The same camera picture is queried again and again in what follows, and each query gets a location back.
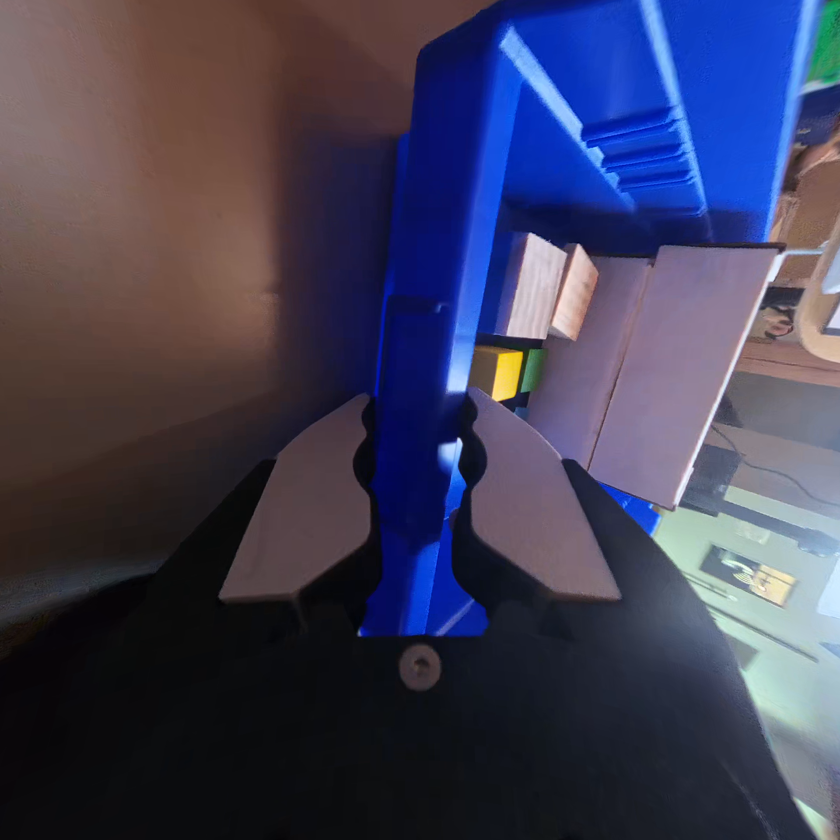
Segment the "dark framed picture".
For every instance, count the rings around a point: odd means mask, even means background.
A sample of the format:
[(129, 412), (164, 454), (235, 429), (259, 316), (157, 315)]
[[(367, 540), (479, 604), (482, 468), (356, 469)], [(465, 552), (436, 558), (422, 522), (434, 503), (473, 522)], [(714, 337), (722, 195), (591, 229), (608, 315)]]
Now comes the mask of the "dark framed picture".
[(709, 548), (699, 570), (779, 608), (787, 606), (797, 586), (793, 575), (717, 545)]

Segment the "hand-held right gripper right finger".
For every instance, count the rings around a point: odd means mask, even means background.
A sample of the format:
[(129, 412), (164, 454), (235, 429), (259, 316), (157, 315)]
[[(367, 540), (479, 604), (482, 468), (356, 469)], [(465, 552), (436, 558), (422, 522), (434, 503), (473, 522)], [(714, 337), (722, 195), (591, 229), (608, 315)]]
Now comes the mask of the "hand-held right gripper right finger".
[(458, 414), (465, 489), (453, 526), (458, 585), (492, 618), (506, 603), (612, 604), (622, 595), (559, 453), (477, 387)]

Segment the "small plain wooden cube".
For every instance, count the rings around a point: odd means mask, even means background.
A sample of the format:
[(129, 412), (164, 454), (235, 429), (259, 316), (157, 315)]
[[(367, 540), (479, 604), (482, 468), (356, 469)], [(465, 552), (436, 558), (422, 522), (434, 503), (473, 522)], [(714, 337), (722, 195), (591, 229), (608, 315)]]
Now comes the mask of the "small plain wooden cube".
[(549, 336), (575, 341), (591, 305), (599, 271), (583, 246), (568, 244), (563, 251), (566, 259), (549, 322)]

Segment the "white cardboard box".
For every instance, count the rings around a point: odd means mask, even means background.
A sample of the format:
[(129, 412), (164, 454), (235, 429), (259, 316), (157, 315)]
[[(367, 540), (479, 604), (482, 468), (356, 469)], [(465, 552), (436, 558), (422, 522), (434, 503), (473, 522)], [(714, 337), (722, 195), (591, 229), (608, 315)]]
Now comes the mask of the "white cardboard box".
[(764, 292), (778, 244), (595, 256), (576, 340), (549, 336), (528, 422), (597, 481), (674, 510)]

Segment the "large plain wooden cube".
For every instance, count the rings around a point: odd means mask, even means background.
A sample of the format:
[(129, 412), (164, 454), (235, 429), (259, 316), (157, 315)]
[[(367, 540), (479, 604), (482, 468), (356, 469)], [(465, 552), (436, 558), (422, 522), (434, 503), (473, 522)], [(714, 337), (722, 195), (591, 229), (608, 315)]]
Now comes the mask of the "large plain wooden cube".
[(566, 260), (563, 249), (540, 236), (512, 234), (492, 332), (514, 339), (545, 340)]

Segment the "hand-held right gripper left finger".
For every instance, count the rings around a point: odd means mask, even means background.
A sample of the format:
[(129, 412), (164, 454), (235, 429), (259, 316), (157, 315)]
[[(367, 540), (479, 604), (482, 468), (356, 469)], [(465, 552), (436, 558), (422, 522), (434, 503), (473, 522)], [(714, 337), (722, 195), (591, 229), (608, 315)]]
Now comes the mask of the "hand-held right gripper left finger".
[(361, 621), (382, 579), (374, 399), (359, 394), (276, 457), (218, 593), (226, 604), (336, 604)]

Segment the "yellow wooden cube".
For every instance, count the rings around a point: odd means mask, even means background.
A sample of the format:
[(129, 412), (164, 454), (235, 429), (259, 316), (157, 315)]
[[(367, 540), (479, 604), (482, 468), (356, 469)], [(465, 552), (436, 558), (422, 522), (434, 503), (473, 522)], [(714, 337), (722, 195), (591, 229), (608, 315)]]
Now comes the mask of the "yellow wooden cube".
[(496, 402), (519, 393), (524, 353), (521, 350), (478, 344), (472, 356), (468, 387), (476, 388)]

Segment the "blue plastic bin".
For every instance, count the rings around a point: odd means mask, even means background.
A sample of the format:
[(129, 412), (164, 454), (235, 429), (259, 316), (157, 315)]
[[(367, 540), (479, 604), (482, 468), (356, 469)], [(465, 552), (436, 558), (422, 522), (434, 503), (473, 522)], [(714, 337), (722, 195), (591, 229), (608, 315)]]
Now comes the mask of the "blue plastic bin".
[(377, 383), (384, 574), (361, 633), (426, 633), (499, 218), (596, 253), (767, 240), (823, 2), (498, 2), (426, 45)]

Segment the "black device box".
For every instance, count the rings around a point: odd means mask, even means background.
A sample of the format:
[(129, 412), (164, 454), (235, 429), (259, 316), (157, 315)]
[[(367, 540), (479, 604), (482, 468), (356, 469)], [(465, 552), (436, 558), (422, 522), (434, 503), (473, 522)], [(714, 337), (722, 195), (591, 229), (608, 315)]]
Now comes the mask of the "black device box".
[(741, 463), (742, 457), (738, 452), (703, 444), (692, 466), (679, 508), (717, 517)]

